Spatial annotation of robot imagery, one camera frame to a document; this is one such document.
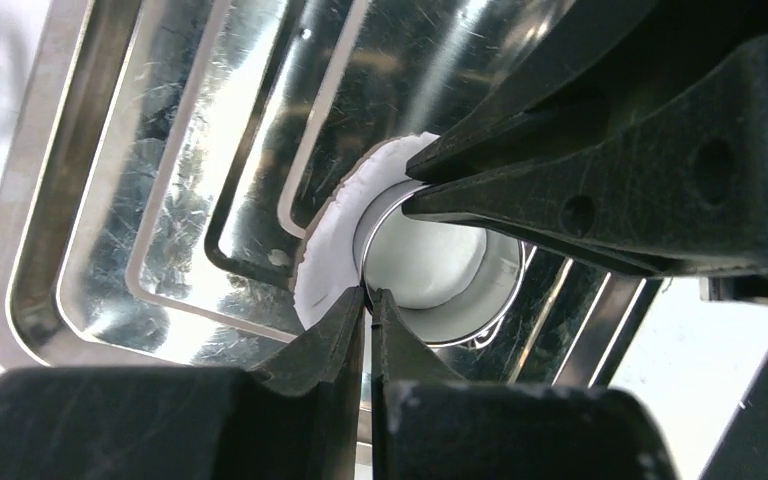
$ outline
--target circular opening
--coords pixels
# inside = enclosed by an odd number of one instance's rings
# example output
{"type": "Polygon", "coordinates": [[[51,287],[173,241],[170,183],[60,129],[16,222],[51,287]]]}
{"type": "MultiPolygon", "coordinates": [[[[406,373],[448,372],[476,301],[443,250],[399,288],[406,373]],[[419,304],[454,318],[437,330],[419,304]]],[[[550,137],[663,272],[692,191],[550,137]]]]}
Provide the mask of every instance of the circular opening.
{"type": "Polygon", "coordinates": [[[405,325],[433,346],[500,320],[521,281],[522,244],[482,228],[411,220],[399,208],[418,182],[385,191],[363,214],[355,261],[369,289],[393,292],[405,325]]]}
{"type": "Polygon", "coordinates": [[[564,203],[561,210],[561,228],[570,235],[583,237],[593,228],[596,206],[584,195],[576,195],[564,203]]]}
{"type": "Polygon", "coordinates": [[[736,171],[734,152],[725,141],[712,140],[696,151],[693,179],[708,206],[718,207],[728,199],[736,171]]]}

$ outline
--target metal cylinder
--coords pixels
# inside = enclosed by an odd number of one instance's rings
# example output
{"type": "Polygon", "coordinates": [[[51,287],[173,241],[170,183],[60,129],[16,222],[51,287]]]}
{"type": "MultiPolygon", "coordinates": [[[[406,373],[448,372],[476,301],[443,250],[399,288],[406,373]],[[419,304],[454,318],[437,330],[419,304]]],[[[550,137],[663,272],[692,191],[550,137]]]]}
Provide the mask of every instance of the metal cylinder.
{"type": "MultiPolygon", "coordinates": [[[[401,215],[401,205],[422,188],[421,182],[413,180],[394,185],[376,197],[361,216],[353,253],[367,292],[387,287],[366,282],[367,257],[376,234],[393,215],[401,215]]],[[[516,298],[525,270],[525,245],[493,231],[485,233],[486,250],[475,276],[462,292],[434,307],[400,309],[405,325],[430,346],[444,347],[471,340],[501,321],[516,298]]]]}

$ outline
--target metal container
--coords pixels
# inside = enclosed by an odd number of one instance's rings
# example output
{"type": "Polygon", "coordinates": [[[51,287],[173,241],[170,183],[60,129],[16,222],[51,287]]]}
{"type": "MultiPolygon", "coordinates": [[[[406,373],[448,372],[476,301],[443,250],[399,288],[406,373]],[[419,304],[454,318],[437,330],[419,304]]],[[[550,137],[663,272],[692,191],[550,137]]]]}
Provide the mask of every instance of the metal container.
{"type": "MultiPolygon", "coordinates": [[[[401,205],[422,188],[420,182],[402,182],[385,190],[367,207],[354,241],[355,264],[362,278],[366,277],[366,260],[379,229],[394,215],[401,215],[401,205]]],[[[474,339],[502,321],[516,300],[525,272],[526,246],[496,232],[483,232],[486,250],[475,276],[462,292],[431,308],[401,309],[405,325],[429,346],[447,347],[474,339]]]]}
{"type": "MultiPolygon", "coordinates": [[[[303,331],[293,276],[342,179],[457,123],[569,3],[53,0],[0,188],[0,362],[263,361],[303,331]]],[[[521,258],[502,318],[438,355],[598,381],[651,284],[521,258]]]]}

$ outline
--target scratched metal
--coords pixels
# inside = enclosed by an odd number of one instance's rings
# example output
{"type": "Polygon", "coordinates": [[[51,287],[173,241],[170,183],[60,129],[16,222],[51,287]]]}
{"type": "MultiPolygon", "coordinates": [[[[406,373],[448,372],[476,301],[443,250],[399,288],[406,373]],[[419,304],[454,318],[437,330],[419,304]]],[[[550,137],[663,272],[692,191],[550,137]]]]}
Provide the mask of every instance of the scratched metal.
{"type": "MultiPolygon", "coordinates": [[[[0,362],[267,358],[302,331],[300,238],[341,179],[378,143],[454,125],[570,4],[53,0],[0,188],[0,362]]],[[[515,308],[441,358],[527,371],[563,262],[529,248],[515,308]]],[[[576,345],[552,358],[575,365],[576,345]]]]}

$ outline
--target stainless steel tray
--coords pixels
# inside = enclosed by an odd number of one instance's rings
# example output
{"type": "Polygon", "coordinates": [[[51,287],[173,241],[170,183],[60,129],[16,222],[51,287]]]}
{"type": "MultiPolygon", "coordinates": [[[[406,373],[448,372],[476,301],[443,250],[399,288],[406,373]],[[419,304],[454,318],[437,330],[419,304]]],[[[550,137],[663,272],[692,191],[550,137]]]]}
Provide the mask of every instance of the stainless steel tray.
{"type": "MultiPolygon", "coordinates": [[[[293,275],[343,177],[454,125],[570,4],[54,0],[0,189],[0,362],[262,361],[302,331],[293,275]]],[[[651,287],[533,248],[524,282],[441,358],[592,384],[651,287]]]]}

